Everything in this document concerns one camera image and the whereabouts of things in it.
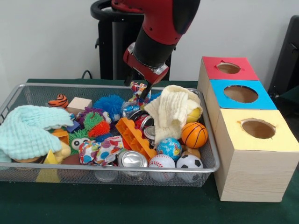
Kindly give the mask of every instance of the dark green table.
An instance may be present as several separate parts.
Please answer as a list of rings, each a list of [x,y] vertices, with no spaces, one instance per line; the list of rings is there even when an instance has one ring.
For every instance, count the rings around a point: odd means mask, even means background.
[[[107,80],[29,80],[113,84]],[[162,82],[196,88],[197,82]],[[299,223],[299,173],[282,203],[220,202],[214,177],[202,188],[0,182],[1,223]]]

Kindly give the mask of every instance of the black cable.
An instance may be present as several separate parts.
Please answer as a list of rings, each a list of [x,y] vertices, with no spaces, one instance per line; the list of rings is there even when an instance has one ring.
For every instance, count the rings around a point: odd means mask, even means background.
[[[90,73],[90,71],[89,71],[89,70],[85,70],[85,71],[83,72],[83,75],[82,75],[82,77],[81,77],[81,78],[84,78],[86,73],[88,73],[88,74],[89,74],[89,77],[90,77],[90,79],[92,79],[92,78],[93,78],[93,76],[92,76],[92,74]]]

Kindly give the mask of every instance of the mesh basket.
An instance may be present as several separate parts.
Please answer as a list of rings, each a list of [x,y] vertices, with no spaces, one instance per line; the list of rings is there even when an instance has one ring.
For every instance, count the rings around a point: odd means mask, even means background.
[[[152,93],[162,88],[153,88]],[[194,186],[201,187],[209,175],[219,167],[219,157],[213,132],[206,111],[203,96],[195,89],[203,107],[200,123],[204,124],[209,133],[208,142],[200,148],[204,168],[124,168],[80,165],[47,165],[26,163],[0,163],[0,180],[14,182],[61,182],[61,183],[101,183],[101,184],[132,184],[159,186]],[[112,94],[127,100],[132,92],[124,86],[100,85],[69,85],[69,84],[21,84],[8,96],[0,108],[0,124],[7,114],[21,105],[48,106],[47,102],[56,98],[59,93],[66,95],[71,101],[74,97],[88,98],[93,102],[100,97]]]

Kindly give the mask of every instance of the white towel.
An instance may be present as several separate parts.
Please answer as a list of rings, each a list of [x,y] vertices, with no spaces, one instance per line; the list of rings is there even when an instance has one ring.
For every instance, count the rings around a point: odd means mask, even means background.
[[[187,115],[196,108],[201,115],[200,99],[195,93],[181,86],[167,86],[161,96],[144,107],[155,121],[155,144],[164,138],[179,139]]]

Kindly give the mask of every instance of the blue box top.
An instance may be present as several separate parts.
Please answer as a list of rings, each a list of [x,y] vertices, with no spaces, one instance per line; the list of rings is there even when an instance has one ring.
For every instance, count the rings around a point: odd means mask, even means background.
[[[267,91],[259,81],[210,81],[221,108],[277,110]]]

